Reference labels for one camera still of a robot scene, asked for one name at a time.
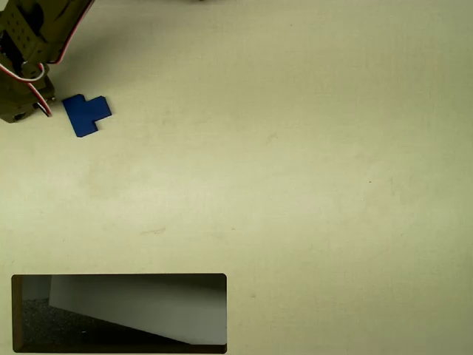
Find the cable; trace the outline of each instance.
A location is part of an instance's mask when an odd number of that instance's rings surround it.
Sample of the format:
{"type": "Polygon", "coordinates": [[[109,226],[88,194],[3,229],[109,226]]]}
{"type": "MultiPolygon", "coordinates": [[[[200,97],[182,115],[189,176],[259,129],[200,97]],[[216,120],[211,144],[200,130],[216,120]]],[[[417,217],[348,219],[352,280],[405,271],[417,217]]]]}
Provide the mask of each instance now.
{"type": "Polygon", "coordinates": [[[59,64],[59,63],[62,62],[62,60],[64,59],[64,56],[66,55],[67,48],[68,48],[68,46],[69,46],[70,43],[71,43],[72,37],[73,37],[74,34],[75,34],[75,31],[76,31],[77,28],[79,27],[79,24],[81,24],[82,20],[83,20],[84,17],[86,16],[86,14],[89,12],[90,7],[92,7],[92,5],[94,4],[94,1],[95,1],[95,0],[91,0],[91,2],[89,3],[89,5],[87,5],[87,8],[85,9],[84,13],[82,14],[82,16],[79,18],[79,20],[78,20],[77,23],[75,24],[74,28],[72,29],[72,32],[70,33],[68,39],[66,40],[66,44],[64,45],[64,48],[62,49],[62,52],[61,52],[61,54],[59,55],[58,60],[56,60],[56,61],[49,61],[48,64],[59,64]]]}
{"type": "Polygon", "coordinates": [[[52,116],[52,111],[50,109],[50,105],[47,104],[46,100],[44,99],[43,95],[34,87],[33,84],[27,83],[28,87],[33,91],[33,94],[38,98],[38,106],[44,112],[47,117],[52,116]]]}
{"type": "Polygon", "coordinates": [[[41,95],[39,93],[39,91],[33,86],[33,84],[31,83],[34,83],[35,81],[38,81],[40,80],[41,78],[43,78],[44,76],[44,73],[46,72],[46,70],[44,69],[44,65],[39,63],[38,64],[38,67],[39,69],[41,70],[41,74],[36,77],[36,78],[32,78],[32,79],[26,79],[26,78],[22,78],[21,76],[18,76],[16,75],[14,72],[12,72],[11,70],[9,70],[8,68],[6,68],[5,66],[3,66],[2,64],[0,64],[0,70],[2,72],[4,72],[5,74],[7,74],[8,76],[11,76],[12,78],[14,78],[15,80],[17,81],[20,81],[21,83],[25,83],[26,85],[28,85],[28,87],[31,89],[31,91],[33,91],[33,94],[35,94],[35,96],[38,98],[39,102],[38,102],[38,106],[39,108],[44,112],[44,114],[48,117],[51,117],[52,115],[52,112],[51,112],[51,109],[50,109],[50,106],[47,104],[46,100],[43,98],[43,95],[41,95]]]}
{"type": "Polygon", "coordinates": [[[34,83],[35,81],[38,81],[39,79],[43,78],[44,76],[44,73],[46,72],[46,70],[44,70],[44,65],[39,63],[38,64],[38,68],[41,70],[41,74],[36,77],[36,78],[32,78],[32,79],[26,79],[26,78],[22,78],[21,76],[18,76],[16,75],[14,72],[12,72],[11,70],[9,70],[7,67],[5,67],[4,65],[0,64],[0,70],[2,72],[4,72],[5,74],[7,74],[8,76],[11,76],[12,78],[22,82],[22,83],[34,83]]]}

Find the blue puzzle piece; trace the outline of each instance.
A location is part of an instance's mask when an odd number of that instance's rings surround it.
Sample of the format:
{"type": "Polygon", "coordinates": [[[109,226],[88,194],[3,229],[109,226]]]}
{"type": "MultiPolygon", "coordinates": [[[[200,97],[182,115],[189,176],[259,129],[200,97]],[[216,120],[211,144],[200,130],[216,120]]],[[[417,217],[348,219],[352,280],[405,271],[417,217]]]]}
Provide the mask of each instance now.
{"type": "Polygon", "coordinates": [[[83,95],[72,96],[62,101],[71,121],[75,135],[84,137],[98,128],[95,122],[112,115],[109,105],[103,96],[86,101],[83,95]]]}

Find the white surface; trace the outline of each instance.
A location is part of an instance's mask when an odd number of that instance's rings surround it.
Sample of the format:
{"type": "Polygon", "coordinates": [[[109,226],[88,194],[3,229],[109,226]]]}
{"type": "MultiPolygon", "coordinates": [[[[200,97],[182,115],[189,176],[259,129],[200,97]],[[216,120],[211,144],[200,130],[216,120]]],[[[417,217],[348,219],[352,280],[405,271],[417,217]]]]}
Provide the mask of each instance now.
{"type": "Polygon", "coordinates": [[[472,354],[472,12],[97,1],[51,78],[114,115],[0,125],[3,352],[12,274],[222,272],[229,355],[472,354]]]}
{"type": "Polygon", "coordinates": [[[215,279],[53,276],[50,305],[188,344],[227,343],[225,285],[215,279]]]}

